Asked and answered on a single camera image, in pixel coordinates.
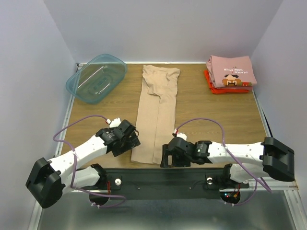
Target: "metal floor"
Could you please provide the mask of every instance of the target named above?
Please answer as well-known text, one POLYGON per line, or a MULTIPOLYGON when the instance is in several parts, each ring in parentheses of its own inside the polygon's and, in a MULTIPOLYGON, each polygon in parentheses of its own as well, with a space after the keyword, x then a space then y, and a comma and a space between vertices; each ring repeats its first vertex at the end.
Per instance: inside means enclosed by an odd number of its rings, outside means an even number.
MULTIPOLYGON (((242 200, 251 191, 241 193, 242 200)), ((39 230, 295 230, 283 191, 257 191, 246 205, 219 200, 134 200, 116 208, 91 207, 73 192, 44 209, 39 230)))

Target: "pants leg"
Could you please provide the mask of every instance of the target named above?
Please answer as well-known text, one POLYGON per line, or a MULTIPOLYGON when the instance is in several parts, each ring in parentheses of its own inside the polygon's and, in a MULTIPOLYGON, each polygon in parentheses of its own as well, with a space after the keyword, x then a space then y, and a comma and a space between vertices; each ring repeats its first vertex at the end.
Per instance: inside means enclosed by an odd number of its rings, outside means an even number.
POLYGON ((139 131, 141 145, 132 149, 131 161, 147 164, 153 163, 159 101, 160 98, 158 96, 148 94, 148 86, 145 79, 143 79, 138 117, 136 120, 136 128, 139 131))

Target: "cartoon print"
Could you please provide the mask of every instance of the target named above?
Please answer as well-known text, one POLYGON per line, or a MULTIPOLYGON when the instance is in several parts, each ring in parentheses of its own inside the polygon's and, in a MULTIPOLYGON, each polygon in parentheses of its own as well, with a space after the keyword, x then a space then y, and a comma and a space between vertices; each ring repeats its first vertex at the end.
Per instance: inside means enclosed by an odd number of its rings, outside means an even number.
POLYGON ((242 83, 236 74, 226 74, 225 77, 226 79, 222 80, 224 86, 238 86, 242 83))
POLYGON ((252 86, 251 82, 242 82, 237 74, 226 74, 222 83, 224 86, 252 86))

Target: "screw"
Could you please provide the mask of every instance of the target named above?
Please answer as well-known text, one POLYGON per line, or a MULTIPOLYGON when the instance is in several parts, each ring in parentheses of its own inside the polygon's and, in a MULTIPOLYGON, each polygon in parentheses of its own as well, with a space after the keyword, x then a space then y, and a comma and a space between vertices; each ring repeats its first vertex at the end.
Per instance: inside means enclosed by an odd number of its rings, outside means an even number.
POLYGON ((115 180, 115 184, 116 184, 117 186, 120 186, 120 185, 121 185, 121 179, 117 178, 117 179, 115 180))
POLYGON ((207 184, 212 185, 213 184, 213 179, 211 177, 207 178, 207 184))

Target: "folded red shirt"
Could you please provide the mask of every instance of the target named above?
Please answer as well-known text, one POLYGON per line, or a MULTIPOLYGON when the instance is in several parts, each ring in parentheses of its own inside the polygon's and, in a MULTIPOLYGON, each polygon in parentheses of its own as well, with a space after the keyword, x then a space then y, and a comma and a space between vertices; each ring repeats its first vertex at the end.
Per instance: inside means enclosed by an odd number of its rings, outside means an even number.
POLYGON ((227 93, 227 92, 234 92, 234 93, 247 93, 250 92, 249 90, 238 90, 238 89, 227 89, 227 88, 215 88, 212 84, 212 82, 210 82, 210 76, 209 76, 209 71, 205 70, 205 78, 208 82, 209 88, 211 90, 212 93, 214 94, 221 94, 221 93, 227 93))

